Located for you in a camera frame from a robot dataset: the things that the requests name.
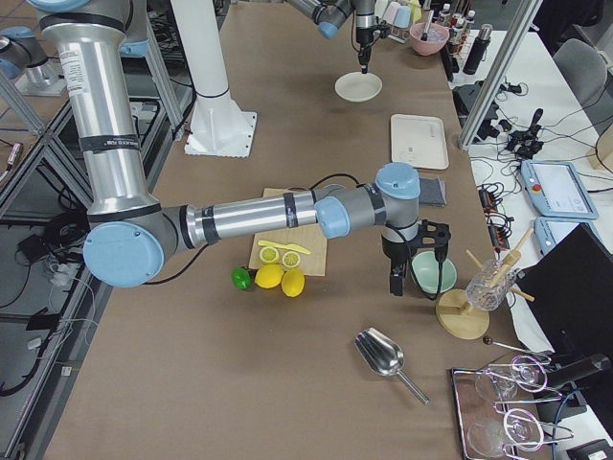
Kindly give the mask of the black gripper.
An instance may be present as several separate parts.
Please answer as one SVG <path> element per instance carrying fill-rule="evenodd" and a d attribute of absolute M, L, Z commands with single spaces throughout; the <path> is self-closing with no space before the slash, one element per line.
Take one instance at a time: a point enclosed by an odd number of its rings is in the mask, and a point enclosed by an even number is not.
<path fill-rule="evenodd" d="M 376 15 L 357 15 L 355 17 L 355 39 L 359 45 L 357 57 L 361 73 L 368 74 L 375 34 L 385 38 L 389 34 L 389 23 Z"/>
<path fill-rule="evenodd" d="M 385 236 L 381 237 L 383 252 L 391 261 L 389 275 L 390 293 L 393 295 L 403 294 L 407 270 L 410 270 L 416 286 L 423 295 L 427 295 L 425 288 L 418 281 L 416 271 L 413 268 L 413 258 L 419 249 L 432 248 L 431 254 L 434 255 L 436 260 L 435 267 L 437 268 L 435 271 L 437 274 L 437 289 L 434 295 L 440 295 L 443 291 L 443 263 L 447 258 L 448 243 L 451 239 L 449 225 L 423 219 L 417 223 L 417 234 L 410 241 L 401 233 L 399 227 L 386 224 L 385 229 L 391 230 L 400 239 L 400 242 L 396 242 L 388 240 Z"/>

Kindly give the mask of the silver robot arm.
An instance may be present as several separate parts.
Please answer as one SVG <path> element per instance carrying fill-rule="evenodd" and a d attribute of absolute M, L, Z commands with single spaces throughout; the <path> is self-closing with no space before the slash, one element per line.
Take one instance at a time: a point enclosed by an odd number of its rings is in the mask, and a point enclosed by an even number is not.
<path fill-rule="evenodd" d="M 362 74 L 369 72 L 372 49 L 376 35 L 385 38 L 390 25 L 375 14 L 375 1 L 340 0 L 334 3 L 312 0 L 289 0 L 288 4 L 309 17 L 321 35 L 328 39 L 336 36 L 343 24 L 353 19 L 354 37 L 359 45 L 356 49 Z"/>
<path fill-rule="evenodd" d="M 420 178 L 407 164 L 387 164 L 375 183 L 352 190 L 327 186 L 202 209 L 189 204 L 163 208 L 148 190 L 120 58 L 123 45 L 135 44 L 130 41 L 137 26 L 145 26 L 146 2 L 28 3 L 37 10 L 44 37 L 57 47 L 67 82 L 93 192 L 83 257 L 96 278 L 132 288 L 157 276 L 174 254 L 223 239 L 315 223 L 334 239 L 380 225 L 391 260 L 391 293 L 402 295 L 407 268 L 422 289 L 412 267 L 419 248 L 434 248 L 440 277 L 436 295 L 442 291 L 449 227 L 419 219 Z M 197 3 L 171 2 L 196 96 L 187 152 L 248 156 L 257 114 L 241 111 L 232 99 L 212 1 Z M 375 30 L 387 26 L 376 19 L 375 1 L 288 3 L 310 15 L 327 36 L 354 13 L 360 64 L 367 69 Z"/>

